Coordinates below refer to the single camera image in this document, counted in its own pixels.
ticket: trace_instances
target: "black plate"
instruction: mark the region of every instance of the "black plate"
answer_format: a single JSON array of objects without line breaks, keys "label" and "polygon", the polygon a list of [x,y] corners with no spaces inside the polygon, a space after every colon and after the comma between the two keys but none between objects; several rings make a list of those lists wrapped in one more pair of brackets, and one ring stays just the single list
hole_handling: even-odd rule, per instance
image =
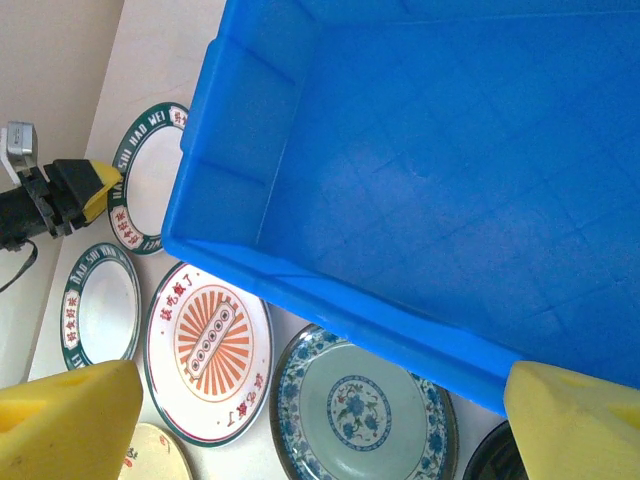
[{"label": "black plate", "polygon": [[463,480],[528,480],[509,422],[494,428],[469,460]]}]

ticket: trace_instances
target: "white wall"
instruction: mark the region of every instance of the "white wall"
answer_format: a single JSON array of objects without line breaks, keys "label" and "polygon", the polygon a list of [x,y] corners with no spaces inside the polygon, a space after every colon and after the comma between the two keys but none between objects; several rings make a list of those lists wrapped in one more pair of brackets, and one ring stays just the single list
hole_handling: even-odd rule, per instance
[{"label": "white wall", "polygon": [[[35,123],[40,165],[84,157],[123,2],[0,0],[0,125]],[[0,294],[0,388],[26,379],[60,251],[48,235],[36,243],[36,264]],[[0,251],[0,285],[29,251]]]}]

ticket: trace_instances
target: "white table surface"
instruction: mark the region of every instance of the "white table surface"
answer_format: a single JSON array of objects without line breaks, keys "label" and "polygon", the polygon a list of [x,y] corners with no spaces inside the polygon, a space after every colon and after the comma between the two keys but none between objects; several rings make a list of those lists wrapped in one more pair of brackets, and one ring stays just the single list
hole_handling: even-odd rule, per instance
[{"label": "white table surface", "polygon": [[[205,49],[216,36],[223,8],[224,0],[125,2],[87,146],[87,158],[110,164],[127,128],[150,106],[175,101],[189,107]],[[118,243],[106,215],[89,228],[64,239],[30,380],[66,371],[59,340],[64,284],[79,255],[101,241]],[[134,256],[132,260],[140,278],[144,317],[156,286],[177,260],[165,252],[148,257]],[[307,322],[276,307],[271,307],[271,314],[278,358],[289,340]],[[144,379],[142,350],[139,345],[135,361]],[[146,382],[142,383],[145,393],[140,421],[164,427]],[[503,419],[455,395],[453,404],[460,433],[456,479],[461,479],[478,443]],[[242,437],[227,446],[207,449],[176,441],[182,444],[195,479],[286,478],[273,446],[268,408],[263,408],[257,421]]]}]

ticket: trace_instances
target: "orange sunburst pattern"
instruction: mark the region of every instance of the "orange sunburst pattern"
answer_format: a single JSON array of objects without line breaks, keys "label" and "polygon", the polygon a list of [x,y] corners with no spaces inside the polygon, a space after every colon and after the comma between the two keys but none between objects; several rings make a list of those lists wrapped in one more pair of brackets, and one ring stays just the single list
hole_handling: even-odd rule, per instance
[{"label": "orange sunburst pattern", "polygon": [[[202,374],[195,379],[187,369],[187,359],[222,302],[231,305],[235,318],[216,344],[217,349],[205,361]],[[180,312],[174,348],[181,377],[194,395],[208,402],[222,402],[231,397],[244,384],[253,359],[253,331],[242,302],[220,286],[194,292]]]}]

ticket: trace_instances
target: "plate with orange sunburst design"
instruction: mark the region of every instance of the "plate with orange sunburst design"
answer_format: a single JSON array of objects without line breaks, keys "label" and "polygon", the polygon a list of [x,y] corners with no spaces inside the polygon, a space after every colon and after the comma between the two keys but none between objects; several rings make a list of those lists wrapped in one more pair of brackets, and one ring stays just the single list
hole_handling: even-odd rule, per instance
[{"label": "plate with orange sunburst design", "polygon": [[195,445],[225,445],[257,417],[271,380],[271,323],[262,300],[179,263],[149,309],[147,383],[169,428]]}]

